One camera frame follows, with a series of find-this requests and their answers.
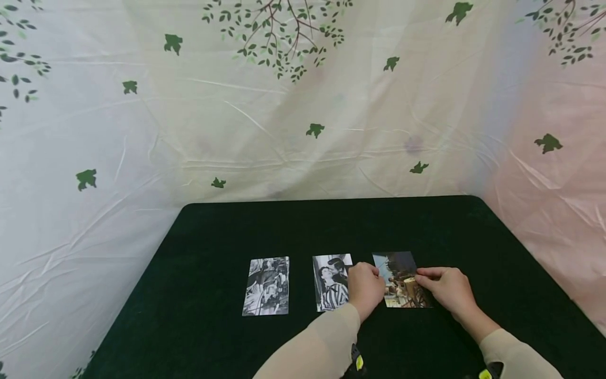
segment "color photo card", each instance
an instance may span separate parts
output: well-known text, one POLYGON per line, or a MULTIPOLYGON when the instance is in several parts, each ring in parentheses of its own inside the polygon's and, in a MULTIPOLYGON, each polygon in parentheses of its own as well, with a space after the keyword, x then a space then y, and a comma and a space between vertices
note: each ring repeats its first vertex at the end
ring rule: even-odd
POLYGON ((340 308, 349 301, 347 272, 352 267, 351 255, 318 255, 312 260, 318 312, 340 308))
POLYGON ((288 314, 288 257, 250 261, 242 316, 288 314))
POLYGON ((411 252, 373 253, 373 259, 385 278, 388 308, 430 307, 424 289, 415 280, 417 267, 411 252))

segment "backdrop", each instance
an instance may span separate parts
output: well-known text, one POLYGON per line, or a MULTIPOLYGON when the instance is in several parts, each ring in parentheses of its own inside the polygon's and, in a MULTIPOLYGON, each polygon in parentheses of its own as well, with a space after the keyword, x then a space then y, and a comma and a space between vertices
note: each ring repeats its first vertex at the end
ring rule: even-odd
POLYGON ((477 195, 606 332, 605 16, 4 0, 0 378, 78 378, 193 202, 477 195))

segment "hand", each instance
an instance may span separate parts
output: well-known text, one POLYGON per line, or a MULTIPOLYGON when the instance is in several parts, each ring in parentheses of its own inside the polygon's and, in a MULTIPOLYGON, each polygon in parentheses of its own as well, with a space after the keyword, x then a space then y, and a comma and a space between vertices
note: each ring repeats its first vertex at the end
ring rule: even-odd
POLYGON ((476 304, 469 279, 459 269, 432 267, 418 269, 415 280, 427 288, 455 320, 478 343, 501 327, 488 317, 476 304))
POLYGON ((431 267, 418 269, 419 275, 415 280, 427 288, 446 309, 453 314, 455 320, 479 310, 473 297, 469 279, 459 269, 452 267, 431 267))
POLYGON ((362 323, 383 300, 385 280, 378 268, 360 262, 349 269, 347 284, 349 303, 358 310, 362 323))

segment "yellow strap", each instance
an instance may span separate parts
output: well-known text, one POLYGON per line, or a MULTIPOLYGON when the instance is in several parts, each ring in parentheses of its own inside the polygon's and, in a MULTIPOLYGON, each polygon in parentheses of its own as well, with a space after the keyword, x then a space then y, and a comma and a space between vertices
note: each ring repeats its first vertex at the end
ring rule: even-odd
POLYGON ((364 367, 364 360, 362 359, 362 355, 358 355, 356 359, 356 368, 360 371, 364 367))
POLYGON ((490 375, 488 370, 484 370, 480 373, 480 379, 493 379, 492 375, 490 375))

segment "green velvet surface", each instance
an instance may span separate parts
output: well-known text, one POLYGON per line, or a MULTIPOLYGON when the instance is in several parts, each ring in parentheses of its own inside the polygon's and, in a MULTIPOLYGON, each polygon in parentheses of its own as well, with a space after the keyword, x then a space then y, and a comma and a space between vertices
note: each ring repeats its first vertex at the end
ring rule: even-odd
MULTIPOLYGON (((184 207, 84 379, 251 378, 319 315, 313 255, 372 263, 372 252, 395 251, 419 267, 460 267, 480 307, 564 377, 606 377, 606 339, 523 245, 480 199, 444 196, 184 207), (291 258, 289 314, 242 317, 250 260, 281 256, 291 258)), ((461 378, 483 365, 439 306, 381 303, 358 347, 369 378, 461 378)))

